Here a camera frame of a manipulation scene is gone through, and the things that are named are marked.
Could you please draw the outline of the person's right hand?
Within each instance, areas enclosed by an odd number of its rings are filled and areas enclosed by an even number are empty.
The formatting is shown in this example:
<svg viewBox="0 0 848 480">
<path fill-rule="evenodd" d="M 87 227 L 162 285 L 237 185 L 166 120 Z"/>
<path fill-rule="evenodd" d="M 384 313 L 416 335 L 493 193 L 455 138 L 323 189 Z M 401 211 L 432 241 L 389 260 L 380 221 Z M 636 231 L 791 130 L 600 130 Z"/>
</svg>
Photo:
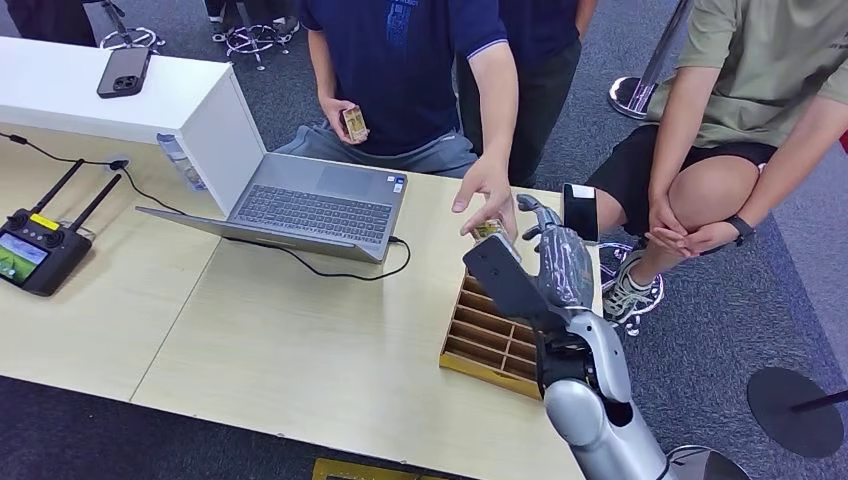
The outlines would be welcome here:
<svg viewBox="0 0 848 480">
<path fill-rule="evenodd" d="M 649 230 L 647 238 L 667 252 L 680 257 L 690 257 L 685 238 L 689 232 L 678 221 L 667 196 L 650 200 Z"/>
<path fill-rule="evenodd" d="M 331 129 L 343 143 L 357 145 L 367 140 L 369 130 L 358 105 L 326 96 L 320 97 L 319 103 Z"/>
</svg>

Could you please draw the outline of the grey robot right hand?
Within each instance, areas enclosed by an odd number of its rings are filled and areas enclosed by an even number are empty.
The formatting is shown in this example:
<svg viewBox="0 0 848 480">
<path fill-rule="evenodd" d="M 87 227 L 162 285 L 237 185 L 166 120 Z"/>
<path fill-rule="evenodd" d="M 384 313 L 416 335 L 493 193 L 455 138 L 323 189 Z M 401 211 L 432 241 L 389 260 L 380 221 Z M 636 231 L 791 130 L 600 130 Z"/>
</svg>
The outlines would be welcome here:
<svg viewBox="0 0 848 480">
<path fill-rule="evenodd" d="M 555 307 L 591 310 L 595 297 L 592 257 L 582 238 L 562 224 L 557 213 L 530 194 L 516 197 L 522 212 L 533 212 L 537 225 L 522 238 L 539 236 L 535 251 L 539 254 L 537 285 L 546 300 Z"/>
</svg>

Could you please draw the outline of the person's left hand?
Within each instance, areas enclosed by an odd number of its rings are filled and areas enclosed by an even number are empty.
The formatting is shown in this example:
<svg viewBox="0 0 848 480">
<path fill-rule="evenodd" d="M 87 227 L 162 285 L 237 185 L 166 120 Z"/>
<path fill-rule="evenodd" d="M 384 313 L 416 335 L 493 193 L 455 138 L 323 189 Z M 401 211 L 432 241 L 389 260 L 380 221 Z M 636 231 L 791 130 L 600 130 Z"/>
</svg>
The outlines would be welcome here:
<svg viewBox="0 0 848 480">
<path fill-rule="evenodd" d="M 647 237 L 662 248 L 684 258 L 699 256 L 705 252 L 735 241 L 739 231 L 728 222 L 714 222 L 694 232 L 674 231 L 665 227 L 652 227 Z"/>
<path fill-rule="evenodd" d="M 488 220 L 498 220 L 503 225 L 510 242 L 517 239 L 516 203 L 508 179 L 508 167 L 484 156 L 477 160 L 462 178 L 452 205 L 453 213 L 463 213 L 475 194 L 484 197 L 484 204 L 460 228 L 461 235 Z"/>
</svg>

